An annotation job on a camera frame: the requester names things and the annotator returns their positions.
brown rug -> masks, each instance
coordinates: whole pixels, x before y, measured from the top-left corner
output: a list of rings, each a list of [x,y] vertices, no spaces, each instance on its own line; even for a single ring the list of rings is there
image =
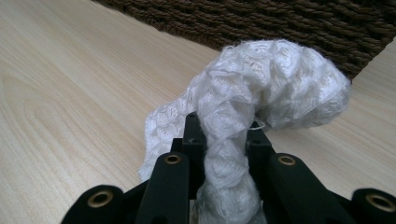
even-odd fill
[[[96,1],[218,50],[285,38],[318,50],[350,79],[396,36],[394,0]]]

light wood surface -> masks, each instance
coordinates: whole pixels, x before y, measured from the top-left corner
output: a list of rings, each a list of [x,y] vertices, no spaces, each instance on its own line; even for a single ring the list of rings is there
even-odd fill
[[[131,189],[149,111],[218,52],[88,0],[0,0],[0,223],[59,223],[85,190]],[[396,195],[396,43],[333,123],[268,133],[328,189]]]

wooden floor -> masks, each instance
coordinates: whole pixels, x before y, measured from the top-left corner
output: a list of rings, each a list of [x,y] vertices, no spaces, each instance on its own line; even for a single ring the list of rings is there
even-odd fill
[[[0,0],[0,223],[59,223],[86,189],[131,189],[149,111],[218,52],[88,0]],[[319,128],[268,133],[330,190],[396,195],[396,42]]]

black plastic part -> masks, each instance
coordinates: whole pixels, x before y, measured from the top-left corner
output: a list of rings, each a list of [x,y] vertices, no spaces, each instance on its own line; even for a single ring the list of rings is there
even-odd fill
[[[275,151],[270,140],[265,136],[257,122],[253,122],[251,130],[247,132],[246,155],[248,157],[249,172],[256,183],[262,199],[262,210],[268,224],[290,223],[286,210],[280,202],[276,191],[268,177],[268,162]]]
[[[113,223],[122,198],[122,190],[114,186],[101,185],[89,189],[70,208],[62,223]]]
[[[189,200],[205,181],[205,152],[200,121],[191,113],[183,138],[157,160],[149,181],[126,193],[113,186],[89,189],[62,223],[187,224]],[[246,155],[268,224],[396,223],[395,197],[359,189],[350,201],[328,191],[300,159],[276,154],[260,129],[247,132]]]
[[[297,157],[284,153],[273,155],[268,175],[291,223],[356,223]]]
[[[195,112],[186,117],[181,152],[190,158],[190,199],[196,199],[198,188],[205,181],[204,157],[206,137],[201,129],[200,120]]]
[[[352,212],[360,223],[396,223],[396,198],[378,189],[358,189],[353,193]]]
[[[112,223],[134,223],[148,183],[145,181],[124,193],[122,205]]]
[[[136,224],[189,223],[189,158],[182,153],[161,155],[140,204]]]

white lace fabric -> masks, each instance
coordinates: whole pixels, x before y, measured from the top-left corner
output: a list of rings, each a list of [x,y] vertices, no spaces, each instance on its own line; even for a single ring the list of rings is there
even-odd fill
[[[149,179],[157,158],[182,137],[185,117],[196,111],[208,150],[195,221],[265,223],[245,156],[249,126],[254,119],[265,131],[329,123],[347,109],[349,92],[350,81],[313,49],[287,40],[227,47],[178,99],[148,115],[139,173]]]

